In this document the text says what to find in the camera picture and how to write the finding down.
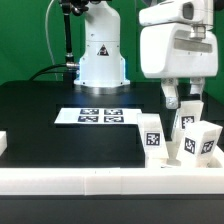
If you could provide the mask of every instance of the white platform edge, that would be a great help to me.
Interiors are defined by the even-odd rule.
[[[220,168],[1,168],[0,195],[223,194],[218,147],[211,164]]]

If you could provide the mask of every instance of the green background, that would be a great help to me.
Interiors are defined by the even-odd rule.
[[[40,69],[50,66],[45,36],[45,14],[50,0],[1,0],[0,13],[0,84],[28,80]],[[121,54],[127,61],[127,78],[146,81],[140,68],[138,12],[141,0],[113,0],[110,5],[121,16]],[[71,15],[75,60],[84,53],[84,16]],[[224,103],[224,11],[216,12],[213,32],[219,45],[219,72],[206,81],[206,91]],[[64,63],[65,37],[62,10],[57,1],[49,16],[49,36],[56,63]],[[52,75],[45,79],[54,80]]]

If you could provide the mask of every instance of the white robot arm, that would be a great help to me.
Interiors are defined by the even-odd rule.
[[[179,106],[178,78],[191,79],[191,94],[201,96],[204,77],[218,70],[213,0],[164,1],[143,9],[141,67],[146,78],[161,78],[169,109]]]

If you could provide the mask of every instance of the printed marker sheet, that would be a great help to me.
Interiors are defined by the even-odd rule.
[[[140,109],[62,108],[55,124],[137,124]]]

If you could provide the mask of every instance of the black table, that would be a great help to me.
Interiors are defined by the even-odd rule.
[[[189,86],[181,84],[186,96]],[[224,124],[224,106],[207,94],[202,119]],[[166,140],[175,111],[160,83],[134,83],[125,93],[91,95],[63,82],[15,81],[0,87],[0,129],[8,148],[0,167],[143,167],[135,125],[55,125],[62,107],[138,108],[159,113]],[[222,133],[218,145],[223,149]],[[223,223],[223,195],[0,196],[0,223]]]

